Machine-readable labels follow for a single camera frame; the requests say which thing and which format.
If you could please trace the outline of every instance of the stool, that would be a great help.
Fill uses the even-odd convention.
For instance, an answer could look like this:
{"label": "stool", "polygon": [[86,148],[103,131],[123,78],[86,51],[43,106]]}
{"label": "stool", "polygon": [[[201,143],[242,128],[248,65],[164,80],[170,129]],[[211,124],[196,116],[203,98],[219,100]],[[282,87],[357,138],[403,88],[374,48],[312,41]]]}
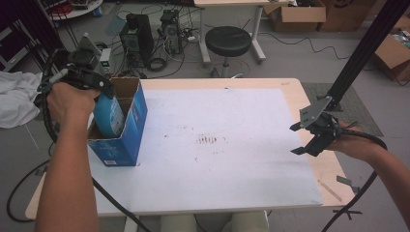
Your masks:
{"label": "stool", "polygon": [[215,27],[205,35],[205,44],[214,53],[224,57],[222,77],[228,75],[228,57],[241,56],[248,52],[252,38],[241,28]]}

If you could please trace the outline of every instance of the chair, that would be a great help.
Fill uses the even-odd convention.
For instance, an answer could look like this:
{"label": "chair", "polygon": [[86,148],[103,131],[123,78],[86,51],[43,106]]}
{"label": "chair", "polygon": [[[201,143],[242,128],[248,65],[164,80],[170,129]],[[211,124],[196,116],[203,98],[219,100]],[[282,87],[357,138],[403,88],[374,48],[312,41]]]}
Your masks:
{"label": "chair", "polygon": [[247,53],[251,42],[252,38],[247,31],[232,26],[215,27],[205,35],[205,44],[208,49],[224,57],[220,77],[228,77],[228,58]]}

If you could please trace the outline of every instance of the human arm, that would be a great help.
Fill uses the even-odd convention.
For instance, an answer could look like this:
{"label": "human arm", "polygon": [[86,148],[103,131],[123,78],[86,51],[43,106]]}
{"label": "human arm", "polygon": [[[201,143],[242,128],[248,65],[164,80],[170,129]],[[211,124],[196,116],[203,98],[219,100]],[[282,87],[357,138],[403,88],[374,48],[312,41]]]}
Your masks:
{"label": "human arm", "polygon": [[374,142],[352,135],[341,136],[328,150],[367,162],[382,180],[410,230],[410,169],[402,161]]}
{"label": "human arm", "polygon": [[94,90],[57,83],[48,95],[51,117],[61,129],[39,203],[36,231],[99,231],[97,205],[87,155],[87,124]]}

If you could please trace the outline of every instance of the cardboard box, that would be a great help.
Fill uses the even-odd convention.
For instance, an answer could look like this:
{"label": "cardboard box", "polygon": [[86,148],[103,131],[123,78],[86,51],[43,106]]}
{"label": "cardboard box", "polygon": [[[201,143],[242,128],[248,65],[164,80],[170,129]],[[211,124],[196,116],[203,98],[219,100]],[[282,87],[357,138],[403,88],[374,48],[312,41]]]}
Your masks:
{"label": "cardboard box", "polygon": [[[398,30],[410,32],[410,18],[402,17],[392,33]],[[392,35],[380,44],[374,52],[373,61],[392,80],[410,80],[410,49],[398,42]]]}
{"label": "cardboard box", "polygon": [[365,21],[376,0],[322,0],[326,22],[319,23],[321,32],[356,31]]}
{"label": "cardboard box", "polygon": [[264,5],[262,14],[268,16],[272,11],[276,10],[277,8],[287,7],[287,5],[289,5],[289,2],[275,2],[274,4]]}
{"label": "cardboard box", "polygon": [[124,130],[119,138],[104,138],[94,120],[88,130],[88,145],[105,166],[135,166],[147,117],[142,86],[138,78],[113,77],[116,97],[124,115]]}
{"label": "cardboard box", "polygon": [[268,19],[276,32],[315,31],[318,22],[326,21],[325,6],[314,0],[315,7],[279,7],[269,13]]}

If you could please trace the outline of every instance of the black equipment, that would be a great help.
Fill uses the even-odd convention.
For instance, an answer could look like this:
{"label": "black equipment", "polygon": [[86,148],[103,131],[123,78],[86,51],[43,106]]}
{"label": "black equipment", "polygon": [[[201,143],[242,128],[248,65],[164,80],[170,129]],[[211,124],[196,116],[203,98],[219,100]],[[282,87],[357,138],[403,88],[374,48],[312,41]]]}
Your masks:
{"label": "black equipment", "polygon": [[146,14],[127,14],[120,32],[121,43],[132,67],[146,67],[154,49],[150,19]]}
{"label": "black equipment", "polygon": [[165,39],[165,50],[168,54],[182,52],[182,39],[178,10],[164,10],[161,17],[161,29]]}

